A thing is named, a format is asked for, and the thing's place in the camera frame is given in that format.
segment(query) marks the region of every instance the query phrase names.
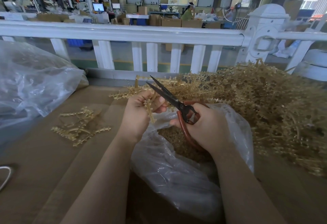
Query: white cable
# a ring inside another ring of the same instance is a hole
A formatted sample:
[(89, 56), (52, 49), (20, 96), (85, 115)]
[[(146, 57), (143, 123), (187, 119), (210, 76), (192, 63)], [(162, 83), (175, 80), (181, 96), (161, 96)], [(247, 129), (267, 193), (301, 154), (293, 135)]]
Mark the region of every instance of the white cable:
[(0, 166), (0, 169), (7, 169), (9, 170), (8, 176), (6, 180), (3, 182), (3, 184), (0, 186), (0, 191), (6, 186), (7, 182), (9, 181), (11, 175), (12, 175), (12, 169), (9, 166)]

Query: hand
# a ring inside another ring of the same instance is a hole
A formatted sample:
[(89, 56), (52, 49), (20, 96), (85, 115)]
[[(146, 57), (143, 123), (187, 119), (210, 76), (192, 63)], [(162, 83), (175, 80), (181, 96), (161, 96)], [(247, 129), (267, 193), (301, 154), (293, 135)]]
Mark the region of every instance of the hand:
[[(149, 126), (149, 114), (144, 107), (144, 102), (153, 94), (151, 90), (145, 90), (128, 99), (123, 120), (117, 135), (132, 142), (139, 142), (143, 133)], [(151, 104), (152, 112), (162, 113), (167, 110), (167, 102), (161, 96), (157, 97)]]
[[(193, 107), (200, 114), (200, 119), (194, 125), (186, 123), (186, 127), (193, 139), (214, 156), (229, 141), (226, 118), (221, 111), (209, 109), (202, 104), (195, 103)], [(171, 120), (170, 124), (181, 128), (178, 119)]]

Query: left hand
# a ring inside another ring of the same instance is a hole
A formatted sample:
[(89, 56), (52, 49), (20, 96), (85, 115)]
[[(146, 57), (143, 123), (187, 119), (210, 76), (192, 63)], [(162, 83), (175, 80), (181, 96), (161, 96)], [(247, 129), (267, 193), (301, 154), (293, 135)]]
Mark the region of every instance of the left hand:
[[(153, 91), (145, 90), (136, 96), (130, 97), (117, 135), (137, 143), (149, 126), (149, 114), (144, 106), (146, 99), (152, 96)], [(162, 113), (167, 110), (168, 103), (162, 96), (157, 97), (151, 104), (152, 112)]]

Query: green shirt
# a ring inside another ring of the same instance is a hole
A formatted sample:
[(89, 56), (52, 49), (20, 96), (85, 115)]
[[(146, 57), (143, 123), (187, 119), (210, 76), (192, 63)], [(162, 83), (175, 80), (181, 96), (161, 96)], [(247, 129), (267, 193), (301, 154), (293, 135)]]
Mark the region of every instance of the green shirt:
[(191, 13), (191, 10), (190, 9), (187, 9), (184, 14), (182, 15), (181, 19), (184, 20), (184, 21), (188, 21), (188, 20), (191, 20), (193, 18), (193, 15)]

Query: forearm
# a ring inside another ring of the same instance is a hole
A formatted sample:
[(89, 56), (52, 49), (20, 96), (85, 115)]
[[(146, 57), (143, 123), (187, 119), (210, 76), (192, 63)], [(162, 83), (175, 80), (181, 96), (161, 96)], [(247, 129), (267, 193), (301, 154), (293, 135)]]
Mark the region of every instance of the forearm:
[(133, 142), (117, 135), (61, 224), (125, 223)]
[(234, 144), (225, 142), (223, 146), (213, 158), (227, 223), (286, 223)]

